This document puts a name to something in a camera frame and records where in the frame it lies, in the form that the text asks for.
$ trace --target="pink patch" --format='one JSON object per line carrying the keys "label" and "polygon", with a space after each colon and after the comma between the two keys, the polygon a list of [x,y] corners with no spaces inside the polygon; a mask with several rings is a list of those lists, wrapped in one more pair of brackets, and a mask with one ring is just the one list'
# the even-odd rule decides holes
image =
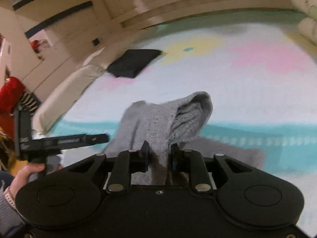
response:
{"label": "pink patch", "polygon": [[237,58],[234,67],[264,65],[275,74],[307,70],[309,56],[292,44],[249,43],[231,48]]}
{"label": "pink patch", "polygon": [[[144,73],[148,73],[151,70],[149,68],[145,68],[140,74],[144,74]],[[114,91],[117,88],[121,87],[121,86],[127,86],[127,85],[131,85],[133,84],[135,81],[137,80],[137,77],[135,79],[130,79],[130,78],[124,78],[124,77],[119,77],[116,78],[112,75],[107,75],[104,79],[103,79],[103,83],[100,85],[100,89],[99,90],[104,90],[106,89],[107,91]]]}
{"label": "pink patch", "polygon": [[102,87],[103,89],[106,89],[108,91],[114,91],[120,86],[127,86],[131,85],[135,79],[129,79],[129,78],[116,78],[113,76],[109,76],[105,79],[105,82],[103,83]]}

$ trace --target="white wristband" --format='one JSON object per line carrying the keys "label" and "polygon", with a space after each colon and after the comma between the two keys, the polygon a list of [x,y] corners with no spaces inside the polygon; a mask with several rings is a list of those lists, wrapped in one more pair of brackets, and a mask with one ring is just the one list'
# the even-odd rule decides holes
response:
{"label": "white wristband", "polygon": [[10,193],[10,186],[8,188],[6,188],[6,190],[3,192],[3,195],[5,197],[5,199],[7,200],[7,202],[9,203],[9,205],[14,209],[16,210],[16,207],[15,207],[15,202],[11,196],[11,193]]}

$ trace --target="round black pad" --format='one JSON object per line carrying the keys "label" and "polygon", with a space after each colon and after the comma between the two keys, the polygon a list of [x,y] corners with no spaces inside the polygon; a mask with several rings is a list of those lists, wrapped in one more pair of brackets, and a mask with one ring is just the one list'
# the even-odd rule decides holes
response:
{"label": "round black pad", "polygon": [[99,206],[99,189],[80,173],[56,172],[30,182],[15,204],[22,219],[40,228],[62,228],[88,218]]}
{"label": "round black pad", "polygon": [[233,221],[260,228],[296,224],[304,207],[296,186],[259,170],[232,174],[217,199]]}
{"label": "round black pad", "polygon": [[245,198],[257,206],[273,206],[282,199],[282,193],[268,185],[255,185],[244,192]]}
{"label": "round black pad", "polygon": [[46,206],[61,206],[74,198],[75,192],[63,185],[52,185],[39,191],[37,198]]}

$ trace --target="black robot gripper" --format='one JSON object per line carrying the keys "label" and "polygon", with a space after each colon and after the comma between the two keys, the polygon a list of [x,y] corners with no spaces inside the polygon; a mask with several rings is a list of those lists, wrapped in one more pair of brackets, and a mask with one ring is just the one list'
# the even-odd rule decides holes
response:
{"label": "black robot gripper", "polygon": [[175,144],[167,171],[187,174],[187,185],[131,185],[133,173],[149,170],[151,154],[145,141],[140,150],[116,158],[96,154],[30,182],[16,197],[26,223],[23,233],[37,238],[308,238],[296,227],[304,198],[293,184],[221,152],[207,158]]}

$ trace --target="human hand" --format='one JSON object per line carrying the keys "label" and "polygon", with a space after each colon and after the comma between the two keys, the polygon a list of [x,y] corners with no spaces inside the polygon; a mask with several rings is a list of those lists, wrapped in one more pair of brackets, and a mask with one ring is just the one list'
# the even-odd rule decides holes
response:
{"label": "human hand", "polygon": [[29,182],[31,174],[39,173],[45,169],[45,164],[28,163],[16,175],[9,188],[11,197],[15,200],[18,191]]}

